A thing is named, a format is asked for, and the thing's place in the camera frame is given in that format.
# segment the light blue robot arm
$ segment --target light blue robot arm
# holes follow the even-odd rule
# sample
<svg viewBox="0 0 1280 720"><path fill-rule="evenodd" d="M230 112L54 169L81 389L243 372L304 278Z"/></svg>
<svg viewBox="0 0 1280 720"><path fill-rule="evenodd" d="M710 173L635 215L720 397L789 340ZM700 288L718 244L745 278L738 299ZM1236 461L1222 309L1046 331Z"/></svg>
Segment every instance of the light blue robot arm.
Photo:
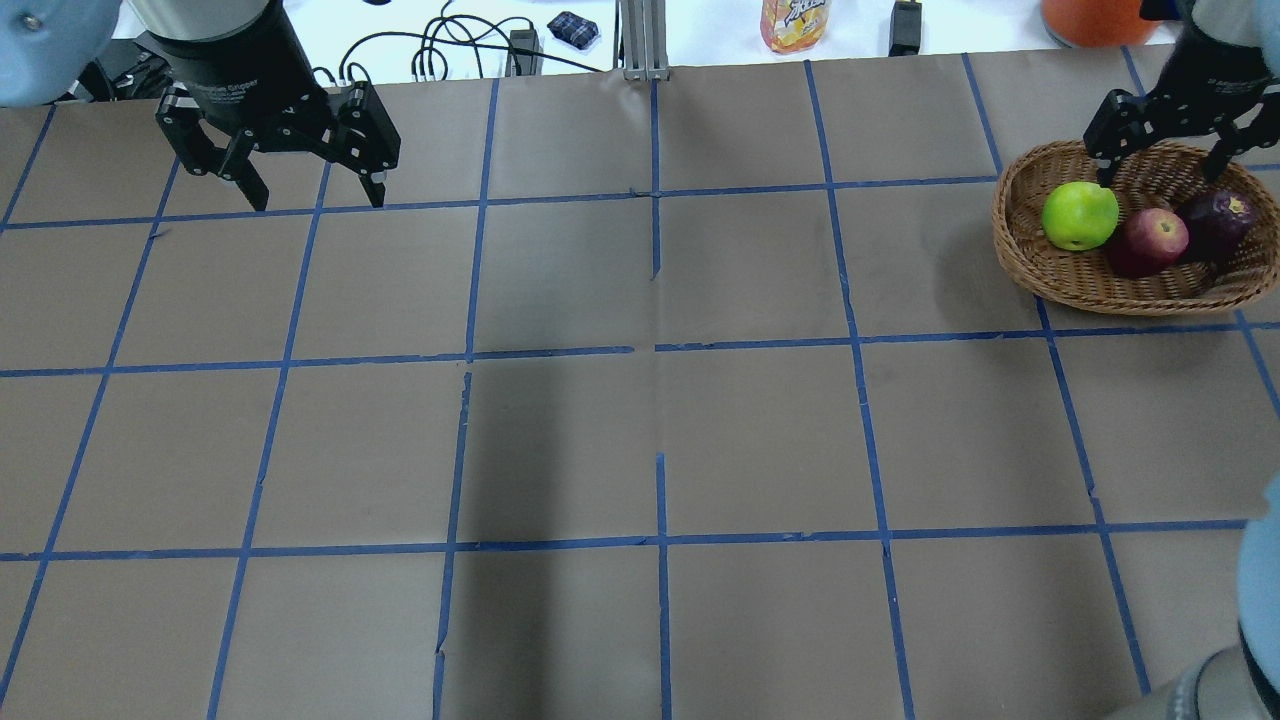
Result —
<svg viewBox="0 0 1280 720"><path fill-rule="evenodd" d="M67 92L106 47L119 9L119 0L0 0L0 106Z"/></svg>

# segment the black device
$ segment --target black device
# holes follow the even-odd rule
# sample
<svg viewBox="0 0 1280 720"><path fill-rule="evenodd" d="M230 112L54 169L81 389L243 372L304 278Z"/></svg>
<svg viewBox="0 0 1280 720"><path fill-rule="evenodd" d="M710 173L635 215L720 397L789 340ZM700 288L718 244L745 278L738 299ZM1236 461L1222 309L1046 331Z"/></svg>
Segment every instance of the black device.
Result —
<svg viewBox="0 0 1280 720"><path fill-rule="evenodd" d="M532 53L541 53L538 31L534 28L513 29L508 35L511 50L507 51L507 77L536 76L543 72L543 59Z"/></svg>
<svg viewBox="0 0 1280 720"><path fill-rule="evenodd" d="M888 26L888 56L920 54L924 8L916 0L896 0Z"/></svg>
<svg viewBox="0 0 1280 720"><path fill-rule="evenodd" d="M134 8L151 28L138 42L182 83L164 92L156 122L188 173L234 182L262 210L270 191L250 154L307 151L356 172L369 202L383 205L399 133L367 81L335 94L316 83L282 0L219 0L182 17L161 3ZM201 120L227 133L228 146L214 145Z"/></svg>
<svg viewBox="0 0 1280 720"><path fill-rule="evenodd" d="M1199 4L1212 10L1206 17L1222 17L1211 0ZM1196 6L1194 0L1179 0L1183 32L1156 87L1146 97L1112 90L1094 113L1084 145L1098 165L1100 184L1111 183L1124 158L1170 137L1219 135L1203 165L1208 182L1236 155L1280 140L1280 94L1265 95L1276 78L1262 50L1211 36L1197 22ZM1248 127L1235 124L1260 104Z"/></svg>

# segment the grid square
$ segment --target grid square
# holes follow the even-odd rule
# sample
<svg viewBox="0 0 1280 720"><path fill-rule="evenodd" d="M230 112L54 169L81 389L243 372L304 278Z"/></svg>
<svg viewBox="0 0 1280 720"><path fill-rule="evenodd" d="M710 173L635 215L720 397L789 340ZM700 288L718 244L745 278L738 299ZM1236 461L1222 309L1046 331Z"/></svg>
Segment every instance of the grid square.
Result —
<svg viewBox="0 0 1280 720"><path fill-rule="evenodd" d="M1079 140L1107 92L1133 86L1119 47L980 53L972 63L1006 165L1037 145Z"/></svg>
<svg viewBox="0 0 1280 720"><path fill-rule="evenodd" d="M38 562L0 562L0 652L9 657L9 647L18 635L22 614L27 609L31 583Z"/></svg>
<svg viewBox="0 0 1280 720"><path fill-rule="evenodd" d="M276 377L113 377L58 550L239 547Z"/></svg>
<svg viewBox="0 0 1280 720"><path fill-rule="evenodd" d="M847 337L822 192L662 204L659 340Z"/></svg>
<svg viewBox="0 0 1280 720"><path fill-rule="evenodd" d="M164 225L120 363L279 360L308 225L306 217Z"/></svg>
<svg viewBox="0 0 1280 720"><path fill-rule="evenodd" d="M863 336L1038 329L1036 299L991 252L991 183L837 195Z"/></svg>
<svg viewBox="0 0 1280 720"><path fill-rule="evenodd" d="M212 127L205 128L220 146L229 140ZM253 169L262 176L262 182L270 190L269 210L311 209L316 205L320 192L320 176L324 173L324 160L310 152L255 152L250 160ZM334 168L333 174L346 173ZM192 176L178 169L178 177L169 191L169 202L164 214L198 215L205 213L250 213L253 208L244 200L238 187L221 182L214 176Z"/></svg>
<svg viewBox="0 0 1280 720"><path fill-rule="evenodd" d="M442 555L253 559L218 717L430 714Z"/></svg>
<svg viewBox="0 0 1280 720"><path fill-rule="evenodd" d="M173 167L155 111L155 100L59 105L12 220L155 215Z"/></svg>
<svg viewBox="0 0 1280 720"><path fill-rule="evenodd" d="M0 379L0 552L44 550L100 379Z"/></svg>
<svg viewBox="0 0 1280 720"><path fill-rule="evenodd" d="M1239 530L1111 536L1152 687L1240 642Z"/></svg>
<svg viewBox="0 0 1280 720"><path fill-rule="evenodd" d="M1266 512L1280 420L1239 333L1057 345L1107 520Z"/></svg>
<svg viewBox="0 0 1280 720"><path fill-rule="evenodd" d="M879 543L671 548L672 715L901 717Z"/></svg>
<svg viewBox="0 0 1280 720"><path fill-rule="evenodd" d="M138 225L6 231L0 368L105 364L146 234Z"/></svg>
<svg viewBox="0 0 1280 720"><path fill-rule="evenodd" d="M847 347L659 363L672 533L876 528Z"/></svg>
<svg viewBox="0 0 1280 720"><path fill-rule="evenodd" d="M480 197L484 136L492 81L379 85L392 122L402 131L399 167L387 181L388 202L435 202ZM422 118L430 131L419 129ZM355 173L334 169L326 208L367 206Z"/></svg>
<svg viewBox="0 0 1280 720"><path fill-rule="evenodd" d="M204 717L230 559L54 562L5 720Z"/></svg>
<svg viewBox="0 0 1280 720"><path fill-rule="evenodd" d="M836 181L995 174L959 55L814 63L813 74Z"/></svg>
<svg viewBox="0 0 1280 720"><path fill-rule="evenodd" d="M657 530L653 356L475 365L458 538Z"/></svg>
<svg viewBox="0 0 1280 720"><path fill-rule="evenodd" d="M9 209L31 151L51 108L6 108L0 111L0 218Z"/></svg>
<svg viewBox="0 0 1280 720"><path fill-rule="evenodd" d="M475 237L474 208L325 215L293 356L462 352Z"/></svg>
<svg viewBox="0 0 1280 720"><path fill-rule="evenodd" d="M445 541L462 372L454 363L292 370L255 543Z"/></svg>
<svg viewBox="0 0 1280 720"><path fill-rule="evenodd" d="M490 208L476 350L648 345L648 199Z"/></svg>
<svg viewBox="0 0 1280 720"><path fill-rule="evenodd" d="M458 555L440 716L658 717L657 555Z"/></svg>
<svg viewBox="0 0 1280 720"><path fill-rule="evenodd" d="M658 108L664 190L824 179L800 63L681 68L658 85Z"/></svg>
<svg viewBox="0 0 1280 720"><path fill-rule="evenodd" d="M1138 683L1096 536L899 541L919 717L1102 717Z"/></svg>
<svg viewBox="0 0 1280 720"><path fill-rule="evenodd" d="M650 188L649 83L628 82L614 70L503 81L499 87L489 197Z"/></svg>
<svg viewBox="0 0 1280 720"><path fill-rule="evenodd" d="M1093 523L1042 340L863 347L895 528Z"/></svg>

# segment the red apple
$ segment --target red apple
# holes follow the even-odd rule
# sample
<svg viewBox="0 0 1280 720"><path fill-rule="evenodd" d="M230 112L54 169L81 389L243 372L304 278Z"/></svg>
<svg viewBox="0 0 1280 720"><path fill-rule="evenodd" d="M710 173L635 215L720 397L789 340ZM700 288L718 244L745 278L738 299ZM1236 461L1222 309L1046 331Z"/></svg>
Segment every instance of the red apple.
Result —
<svg viewBox="0 0 1280 720"><path fill-rule="evenodd" d="M1102 249L1111 269L1124 278L1155 275L1187 251L1187 225L1164 208L1148 208L1132 215Z"/></svg>

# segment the power adapter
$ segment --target power adapter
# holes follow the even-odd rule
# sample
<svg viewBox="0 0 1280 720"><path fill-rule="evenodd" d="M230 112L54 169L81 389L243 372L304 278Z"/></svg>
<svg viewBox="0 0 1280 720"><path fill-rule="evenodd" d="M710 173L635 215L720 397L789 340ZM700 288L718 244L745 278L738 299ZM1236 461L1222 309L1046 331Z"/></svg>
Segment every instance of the power adapter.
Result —
<svg viewBox="0 0 1280 720"><path fill-rule="evenodd" d="M538 31L521 28L511 31L511 50L507 51L507 76L536 76L543 72L543 59L529 53L541 53Z"/></svg>
<svg viewBox="0 0 1280 720"><path fill-rule="evenodd" d="M888 56L920 54L923 8L918 0L896 0L888 29Z"/></svg>

